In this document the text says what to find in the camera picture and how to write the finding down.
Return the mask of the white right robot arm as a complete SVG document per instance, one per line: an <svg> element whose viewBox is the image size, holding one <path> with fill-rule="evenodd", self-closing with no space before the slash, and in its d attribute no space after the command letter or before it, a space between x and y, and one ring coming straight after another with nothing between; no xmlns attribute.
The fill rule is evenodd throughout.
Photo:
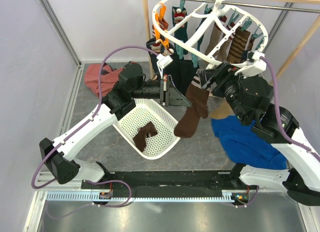
<svg viewBox="0 0 320 232"><path fill-rule="evenodd" d="M297 119L279 106L277 88L258 75L245 76L240 68L223 62L195 75L202 89L225 98L242 125L272 148L291 165L290 169L268 169L249 162L237 163L229 176L235 189L244 185L257 189L284 191L306 206L320 204L320 155L306 139Z"/></svg>

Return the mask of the brown striped-cuff sock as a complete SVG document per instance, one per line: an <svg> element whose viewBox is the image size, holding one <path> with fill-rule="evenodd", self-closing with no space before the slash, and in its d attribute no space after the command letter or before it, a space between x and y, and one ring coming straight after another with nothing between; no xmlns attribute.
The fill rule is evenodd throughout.
<svg viewBox="0 0 320 232"><path fill-rule="evenodd" d="M200 118L206 119L208 112L209 91L202 89L199 76L195 75L186 91L186 98L191 102L191 107L186 109L174 129L174 135L181 138L191 138L199 125Z"/></svg>
<svg viewBox="0 0 320 232"><path fill-rule="evenodd" d="M138 129L138 133L133 137L136 148L143 152L147 146L146 139L158 134L154 124L148 122L145 126Z"/></svg>

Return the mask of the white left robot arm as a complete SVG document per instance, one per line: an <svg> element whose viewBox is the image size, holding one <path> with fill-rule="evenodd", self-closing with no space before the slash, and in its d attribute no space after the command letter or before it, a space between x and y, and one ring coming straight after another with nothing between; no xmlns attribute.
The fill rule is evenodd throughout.
<svg viewBox="0 0 320 232"><path fill-rule="evenodd" d="M111 92L88 116L59 137L41 140L39 147L44 164L61 185L80 179L92 181L99 189L104 189L110 183L105 169L98 163L78 160L77 154L110 126L137 150L133 138L151 122L159 141L147 141L145 150L151 152L151 160L161 157L179 140L173 134L178 122L164 109L166 106L190 107L191 103L175 87L171 76L147 81L142 67L129 62L118 75Z"/></svg>

